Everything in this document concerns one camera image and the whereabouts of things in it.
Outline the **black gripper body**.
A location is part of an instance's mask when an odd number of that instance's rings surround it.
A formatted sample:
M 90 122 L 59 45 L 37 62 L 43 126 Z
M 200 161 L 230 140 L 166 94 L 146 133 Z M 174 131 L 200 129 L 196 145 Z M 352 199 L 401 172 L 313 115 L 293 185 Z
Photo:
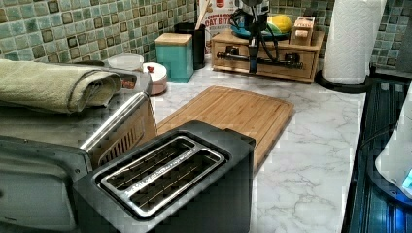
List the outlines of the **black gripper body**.
M 258 64 L 258 36 L 252 35 L 249 40 L 249 72 L 255 74 L 257 72 Z

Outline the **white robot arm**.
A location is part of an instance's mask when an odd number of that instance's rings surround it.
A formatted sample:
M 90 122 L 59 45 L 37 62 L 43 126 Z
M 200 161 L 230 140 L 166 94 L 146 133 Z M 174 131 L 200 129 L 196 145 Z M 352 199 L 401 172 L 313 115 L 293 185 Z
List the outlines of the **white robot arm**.
M 259 46 L 263 46 L 264 51 L 272 62 L 278 61 L 278 56 L 273 56 L 269 51 L 263 36 L 263 32 L 268 29 L 274 46 L 277 46 L 273 31 L 267 24 L 269 0 L 235 0 L 235 6 L 237 9 L 230 15 L 230 24 L 240 29 L 239 23 L 243 22 L 243 28 L 250 32 L 248 45 L 249 72 L 255 74 L 258 71 Z

